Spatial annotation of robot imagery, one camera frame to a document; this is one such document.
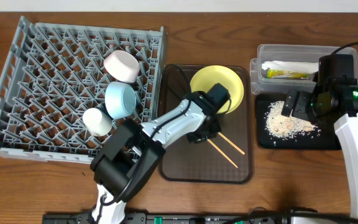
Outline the wooden chopstick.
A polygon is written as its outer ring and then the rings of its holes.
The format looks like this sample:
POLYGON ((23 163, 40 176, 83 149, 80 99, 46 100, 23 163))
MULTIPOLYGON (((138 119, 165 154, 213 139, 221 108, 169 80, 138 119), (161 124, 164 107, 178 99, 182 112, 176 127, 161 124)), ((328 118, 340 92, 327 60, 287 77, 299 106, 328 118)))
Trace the wooden chopstick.
POLYGON ((214 142, 212 142, 212 140, 207 139, 207 141, 210 143, 210 145, 212 145, 215 150, 217 150, 228 162, 230 162, 236 169, 238 169, 238 165, 233 162, 217 145, 215 145, 214 142))
POLYGON ((242 155, 245 155, 245 152, 240 147, 238 147, 236 144, 234 144, 229 138, 227 138, 223 133, 218 132, 218 135, 221 136, 226 142, 228 142, 233 148, 235 148, 242 155))

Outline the rice leftovers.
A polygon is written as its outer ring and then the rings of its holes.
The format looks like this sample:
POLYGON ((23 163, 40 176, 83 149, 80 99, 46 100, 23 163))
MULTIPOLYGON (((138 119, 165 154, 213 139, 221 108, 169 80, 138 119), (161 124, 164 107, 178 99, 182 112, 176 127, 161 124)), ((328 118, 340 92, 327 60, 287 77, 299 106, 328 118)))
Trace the rice leftovers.
POLYGON ((269 104, 265 113, 264 129, 274 146, 278 146, 279 143, 295 143, 302 137, 313 137, 313 132, 319 131, 319 128, 309 121, 282 116, 283 104, 284 101, 274 101, 269 104))

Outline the white napkin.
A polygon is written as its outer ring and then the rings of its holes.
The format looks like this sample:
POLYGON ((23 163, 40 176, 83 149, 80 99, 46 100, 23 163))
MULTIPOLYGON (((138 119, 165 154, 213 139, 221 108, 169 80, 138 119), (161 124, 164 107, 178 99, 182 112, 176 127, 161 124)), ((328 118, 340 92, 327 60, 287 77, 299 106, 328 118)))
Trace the white napkin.
POLYGON ((295 73, 314 73, 319 69, 318 62, 286 62, 286 61, 265 61, 261 64, 262 70, 281 70, 295 73))

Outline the green snack wrapper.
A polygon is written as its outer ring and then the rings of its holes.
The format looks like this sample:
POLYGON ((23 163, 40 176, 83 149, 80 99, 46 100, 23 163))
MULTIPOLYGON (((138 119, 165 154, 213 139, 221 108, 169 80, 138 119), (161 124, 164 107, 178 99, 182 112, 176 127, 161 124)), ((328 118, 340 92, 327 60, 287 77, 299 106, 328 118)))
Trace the green snack wrapper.
POLYGON ((284 80, 307 80, 307 73, 289 72, 285 70, 267 70, 267 78, 284 80))

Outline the yellow plate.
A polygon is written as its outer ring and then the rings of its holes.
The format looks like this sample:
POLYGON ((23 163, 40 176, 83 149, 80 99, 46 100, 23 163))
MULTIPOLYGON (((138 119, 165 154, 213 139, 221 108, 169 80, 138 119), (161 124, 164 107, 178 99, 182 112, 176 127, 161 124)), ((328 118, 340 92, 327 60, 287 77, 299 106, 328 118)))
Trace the yellow plate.
POLYGON ((212 87, 220 83, 230 94, 231 102, 225 103, 218 114, 233 112, 244 97, 244 83, 240 76, 228 67, 211 65, 198 70, 190 80, 191 91, 207 93, 212 87))

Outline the blue bowl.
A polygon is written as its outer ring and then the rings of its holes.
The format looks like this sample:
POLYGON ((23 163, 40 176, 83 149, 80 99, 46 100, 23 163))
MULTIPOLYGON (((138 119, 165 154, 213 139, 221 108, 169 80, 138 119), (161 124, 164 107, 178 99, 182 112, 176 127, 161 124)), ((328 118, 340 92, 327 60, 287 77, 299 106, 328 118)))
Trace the blue bowl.
POLYGON ((132 115, 136 104, 136 92, 129 84, 111 82, 108 85, 105 94, 105 105, 112 119, 121 119, 132 115))

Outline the white paper cup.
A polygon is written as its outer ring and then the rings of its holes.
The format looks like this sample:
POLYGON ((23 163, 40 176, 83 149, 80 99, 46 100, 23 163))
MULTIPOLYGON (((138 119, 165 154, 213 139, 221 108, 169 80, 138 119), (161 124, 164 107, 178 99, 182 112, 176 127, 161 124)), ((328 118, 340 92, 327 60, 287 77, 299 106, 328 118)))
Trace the white paper cup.
POLYGON ((93 136, 105 136, 112 129, 110 117, 97 108, 87 109, 82 116, 82 120, 93 136))

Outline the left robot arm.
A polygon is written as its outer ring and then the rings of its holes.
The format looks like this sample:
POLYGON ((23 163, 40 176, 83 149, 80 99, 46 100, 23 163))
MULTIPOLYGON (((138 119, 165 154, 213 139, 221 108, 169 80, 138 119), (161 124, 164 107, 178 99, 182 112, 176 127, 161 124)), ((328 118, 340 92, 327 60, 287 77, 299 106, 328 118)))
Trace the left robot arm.
POLYGON ((91 162, 98 201, 94 223, 120 223, 126 203, 147 183, 166 148, 184 135, 191 141, 206 140, 216 125, 216 114, 230 103, 225 90, 189 93, 165 115, 137 124, 125 121, 91 162))

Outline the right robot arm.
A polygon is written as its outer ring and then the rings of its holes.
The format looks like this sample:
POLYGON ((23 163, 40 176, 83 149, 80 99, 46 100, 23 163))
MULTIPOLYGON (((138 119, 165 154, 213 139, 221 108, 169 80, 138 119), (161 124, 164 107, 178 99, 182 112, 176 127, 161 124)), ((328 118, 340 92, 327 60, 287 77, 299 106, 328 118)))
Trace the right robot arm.
POLYGON ((313 92, 290 91, 282 115, 313 124, 330 124, 344 155, 352 218, 358 219, 358 84, 354 58, 330 54, 319 59, 313 92))

